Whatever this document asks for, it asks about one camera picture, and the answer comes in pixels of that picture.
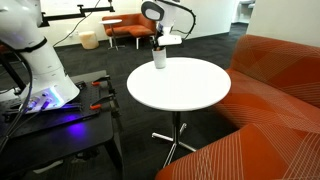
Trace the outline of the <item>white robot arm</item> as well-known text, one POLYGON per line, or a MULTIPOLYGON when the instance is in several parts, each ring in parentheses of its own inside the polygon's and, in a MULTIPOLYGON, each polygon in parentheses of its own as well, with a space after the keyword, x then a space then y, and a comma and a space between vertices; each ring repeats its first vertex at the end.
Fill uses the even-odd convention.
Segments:
POLYGON ((0 40, 26 61, 32 77, 19 98, 28 113, 59 109, 80 90, 66 73, 56 51, 39 30, 40 0, 0 0, 0 40))

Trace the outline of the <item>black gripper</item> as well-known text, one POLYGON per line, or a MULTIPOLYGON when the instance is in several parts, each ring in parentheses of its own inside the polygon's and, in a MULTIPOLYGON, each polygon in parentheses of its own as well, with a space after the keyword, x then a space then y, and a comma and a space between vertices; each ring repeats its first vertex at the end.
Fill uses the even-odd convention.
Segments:
MULTIPOLYGON (((151 39, 152 48, 154 51, 158 51, 159 43, 158 39, 163 35, 162 31, 157 30, 154 37, 151 39)), ((159 47, 159 51, 162 51, 164 46, 159 47)))

